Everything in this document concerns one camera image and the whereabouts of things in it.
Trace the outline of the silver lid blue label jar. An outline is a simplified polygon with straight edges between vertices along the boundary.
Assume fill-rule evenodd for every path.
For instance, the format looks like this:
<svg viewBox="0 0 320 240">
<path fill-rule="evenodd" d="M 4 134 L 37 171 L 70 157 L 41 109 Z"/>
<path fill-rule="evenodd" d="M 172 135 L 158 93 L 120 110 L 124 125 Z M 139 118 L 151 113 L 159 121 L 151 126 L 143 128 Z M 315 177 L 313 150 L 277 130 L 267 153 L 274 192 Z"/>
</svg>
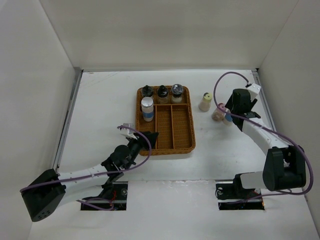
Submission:
<svg viewBox="0 0 320 240">
<path fill-rule="evenodd" d="M 233 124 L 232 116 L 229 113 L 224 115 L 223 123 L 227 126 L 231 126 Z"/>
<path fill-rule="evenodd" d="M 143 119 L 151 122 L 154 118 L 154 101 L 151 97 L 144 97 L 141 100 L 141 110 Z"/>
</svg>

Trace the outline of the black cap brown spice bottle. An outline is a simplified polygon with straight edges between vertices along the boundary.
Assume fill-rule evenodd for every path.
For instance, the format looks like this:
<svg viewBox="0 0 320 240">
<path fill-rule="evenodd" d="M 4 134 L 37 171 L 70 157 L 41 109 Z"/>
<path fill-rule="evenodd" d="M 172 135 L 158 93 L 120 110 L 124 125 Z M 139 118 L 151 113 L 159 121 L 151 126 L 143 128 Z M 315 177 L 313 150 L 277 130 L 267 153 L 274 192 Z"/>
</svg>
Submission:
<svg viewBox="0 0 320 240">
<path fill-rule="evenodd" d="M 169 91 L 164 85 L 161 85 L 157 90 L 157 101 L 159 104 L 168 104 L 169 102 Z"/>
</svg>

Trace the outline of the black cap white spice bottle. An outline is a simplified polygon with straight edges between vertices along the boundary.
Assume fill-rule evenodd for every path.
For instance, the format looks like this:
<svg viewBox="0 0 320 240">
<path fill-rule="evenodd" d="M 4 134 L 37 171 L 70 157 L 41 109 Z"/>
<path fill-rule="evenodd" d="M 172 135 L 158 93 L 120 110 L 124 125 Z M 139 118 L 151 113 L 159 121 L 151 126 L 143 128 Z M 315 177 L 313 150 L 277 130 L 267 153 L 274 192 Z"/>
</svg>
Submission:
<svg viewBox="0 0 320 240">
<path fill-rule="evenodd" d="M 140 92 L 141 92 L 141 95 L 142 95 L 143 98 L 145 98 L 145 97 L 153 98 L 154 90 L 149 85 L 143 86 L 141 88 Z"/>
</svg>

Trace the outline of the black grinder top spice bottle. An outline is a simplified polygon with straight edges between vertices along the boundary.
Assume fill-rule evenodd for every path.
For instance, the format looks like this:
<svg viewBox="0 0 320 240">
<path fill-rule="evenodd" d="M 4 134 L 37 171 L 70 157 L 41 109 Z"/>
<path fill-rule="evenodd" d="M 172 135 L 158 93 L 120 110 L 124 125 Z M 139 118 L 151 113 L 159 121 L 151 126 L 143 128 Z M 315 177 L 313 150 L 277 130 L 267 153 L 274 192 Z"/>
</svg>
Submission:
<svg viewBox="0 0 320 240">
<path fill-rule="evenodd" d="M 180 84 L 174 84 L 171 87 L 171 103 L 180 104 L 182 102 L 182 95 L 184 93 L 184 88 Z"/>
</svg>

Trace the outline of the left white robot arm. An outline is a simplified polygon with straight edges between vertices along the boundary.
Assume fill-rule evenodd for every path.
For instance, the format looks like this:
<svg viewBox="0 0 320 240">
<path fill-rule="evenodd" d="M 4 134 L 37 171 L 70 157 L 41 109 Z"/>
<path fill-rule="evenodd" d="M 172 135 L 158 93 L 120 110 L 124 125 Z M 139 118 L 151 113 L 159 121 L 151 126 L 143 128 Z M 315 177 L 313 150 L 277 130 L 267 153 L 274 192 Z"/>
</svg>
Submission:
<svg viewBox="0 0 320 240">
<path fill-rule="evenodd" d="M 117 146 L 102 163 L 75 172 L 47 169 L 20 190 L 32 222 L 49 217 L 58 207 L 70 202 L 88 205 L 90 200 L 105 200 L 112 195 L 113 184 L 125 172 L 139 167 L 136 157 L 141 150 L 152 153 L 158 132 L 135 132 L 128 144 Z"/>
</svg>

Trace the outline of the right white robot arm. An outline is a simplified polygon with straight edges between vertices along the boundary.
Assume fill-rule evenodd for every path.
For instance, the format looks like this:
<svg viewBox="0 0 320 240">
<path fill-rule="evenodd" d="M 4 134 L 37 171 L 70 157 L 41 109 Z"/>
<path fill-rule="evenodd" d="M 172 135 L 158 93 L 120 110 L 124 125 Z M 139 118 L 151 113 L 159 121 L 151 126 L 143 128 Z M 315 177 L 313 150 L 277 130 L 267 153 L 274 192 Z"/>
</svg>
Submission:
<svg viewBox="0 0 320 240">
<path fill-rule="evenodd" d="M 301 188 L 306 184 L 303 150 L 264 129 L 266 125 L 261 116 L 252 111 L 258 101 L 257 95 L 257 91 L 234 89 L 225 107 L 230 110 L 232 122 L 250 137 L 266 156 L 262 170 L 263 187 L 269 191 Z"/>
</svg>

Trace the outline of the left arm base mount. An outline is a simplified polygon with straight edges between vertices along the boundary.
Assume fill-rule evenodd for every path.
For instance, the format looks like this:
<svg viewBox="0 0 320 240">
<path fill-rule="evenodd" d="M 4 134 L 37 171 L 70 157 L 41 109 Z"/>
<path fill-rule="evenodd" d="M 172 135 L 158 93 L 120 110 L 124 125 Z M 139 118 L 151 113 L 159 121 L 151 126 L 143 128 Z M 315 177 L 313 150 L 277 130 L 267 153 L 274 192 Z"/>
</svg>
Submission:
<svg viewBox="0 0 320 240">
<path fill-rule="evenodd" d="M 114 182 L 106 186 L 96 197 L 86 197 L 81 200 L 81 211 L 126 211 L 129 183 Z"/>
</svg>

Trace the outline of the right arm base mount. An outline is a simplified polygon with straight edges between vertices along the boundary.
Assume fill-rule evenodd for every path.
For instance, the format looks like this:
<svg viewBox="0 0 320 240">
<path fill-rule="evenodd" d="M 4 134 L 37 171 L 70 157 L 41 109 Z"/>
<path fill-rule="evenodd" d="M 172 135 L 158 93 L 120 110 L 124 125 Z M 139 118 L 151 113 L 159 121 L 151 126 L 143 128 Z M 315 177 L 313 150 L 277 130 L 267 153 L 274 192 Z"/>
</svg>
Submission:
<svg viewBox="0 0 320 240">
<path fill-rule="evenodd" d="M 243 188 L 241 174 L 215 181 L 215 196 L 220 211 L 265 210 L 259 188 Z"/>
</svg>

